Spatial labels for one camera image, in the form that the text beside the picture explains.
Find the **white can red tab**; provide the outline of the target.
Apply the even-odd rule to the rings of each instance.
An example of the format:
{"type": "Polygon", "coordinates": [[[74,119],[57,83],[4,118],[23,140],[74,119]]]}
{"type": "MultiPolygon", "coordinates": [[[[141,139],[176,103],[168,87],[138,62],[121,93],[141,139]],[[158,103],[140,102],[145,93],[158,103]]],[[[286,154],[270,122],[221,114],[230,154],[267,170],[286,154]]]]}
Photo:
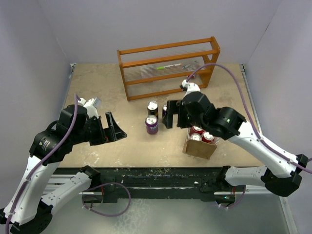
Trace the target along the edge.
{"type": "Polygon", "coordinates": [[[167,104],[164,104],[162,107],[162,118],[165,117],[166,113],[167,113],[167,104]]]}

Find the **black beverage can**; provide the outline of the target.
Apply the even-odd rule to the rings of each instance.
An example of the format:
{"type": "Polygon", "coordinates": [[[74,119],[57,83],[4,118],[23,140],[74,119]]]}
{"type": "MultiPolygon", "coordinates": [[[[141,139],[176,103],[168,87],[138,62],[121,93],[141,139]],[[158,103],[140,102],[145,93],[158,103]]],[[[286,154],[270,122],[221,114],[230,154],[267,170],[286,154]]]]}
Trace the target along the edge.
{"type": "Polygon", "coordinates": [[[158,103],[154,100],[151,100],[147,104],[148,115],[153,115],[158,118],[158,103]]]}

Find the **brown canvas tote bag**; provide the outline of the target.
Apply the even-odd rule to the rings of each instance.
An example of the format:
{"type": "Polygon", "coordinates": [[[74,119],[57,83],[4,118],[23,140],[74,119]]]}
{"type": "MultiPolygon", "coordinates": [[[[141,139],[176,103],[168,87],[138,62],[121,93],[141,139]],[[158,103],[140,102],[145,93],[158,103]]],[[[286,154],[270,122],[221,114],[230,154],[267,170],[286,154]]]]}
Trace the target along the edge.
{"type": "Polygon", "coordinates": [[[209,160],[217,149],[219,138],[215,137],[215,144],[205,143],[203,141],[190,140],[190,128],[187,131],[185,143],[182,152],[194,157],[203,158],[209,160]]]}

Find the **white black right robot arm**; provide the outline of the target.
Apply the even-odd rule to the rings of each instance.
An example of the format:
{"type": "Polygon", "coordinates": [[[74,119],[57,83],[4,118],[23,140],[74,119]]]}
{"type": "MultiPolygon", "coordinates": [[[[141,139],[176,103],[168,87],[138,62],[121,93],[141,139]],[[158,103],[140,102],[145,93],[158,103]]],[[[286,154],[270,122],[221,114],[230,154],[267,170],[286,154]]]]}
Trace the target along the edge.
{"type": "Polygon", "coordinates": [[[196,91],[182,100],[167,102],[163,118],[166,128],[172,128],[174,115],[178,116],[179,128],[199,127],[214,137],[239,146],[263,164],[258,167],[222,167],[216,182],[219,189],[227,191],[234,186],[254,185],[288,197],[299,188],[300,172],[306,168],[308,158],[278,147],[233,108],[215,108],[205,94],[196,91]]]}

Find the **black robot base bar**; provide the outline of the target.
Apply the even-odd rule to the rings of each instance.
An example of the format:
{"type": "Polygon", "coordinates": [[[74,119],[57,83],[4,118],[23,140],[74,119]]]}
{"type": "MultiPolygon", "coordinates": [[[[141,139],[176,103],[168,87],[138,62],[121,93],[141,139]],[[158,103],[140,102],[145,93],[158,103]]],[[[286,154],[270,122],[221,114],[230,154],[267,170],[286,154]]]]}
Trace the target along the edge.
{"type": "Polygon", "coordinates": [[[220,167],[97,168],[90,191],[100,192],[103,202],[132,199],[198,199],[233,204],[243,185],[222,179],[220,167]]]}

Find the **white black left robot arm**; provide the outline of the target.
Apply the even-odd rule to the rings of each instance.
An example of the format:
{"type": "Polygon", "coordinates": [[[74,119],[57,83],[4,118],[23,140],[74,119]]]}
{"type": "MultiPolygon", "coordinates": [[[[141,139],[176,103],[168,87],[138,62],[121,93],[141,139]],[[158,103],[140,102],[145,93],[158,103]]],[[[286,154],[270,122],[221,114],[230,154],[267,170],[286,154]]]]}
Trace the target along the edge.
{"type": "Polygon", "coordinates": [[[106,112],[108,128],[103,128],[97,111],[69,105],[43,132],[38,133],[30,148],[23,178],[9,204],[0,211],[0,222],[8,234],[40,234],[53,215],[76,194],[100,187],[100,172],[84,166],[63,185],[44,195],[56,168],[74,145],[88,142],[91,146],[126,138],[112,113],[106,112]]]}

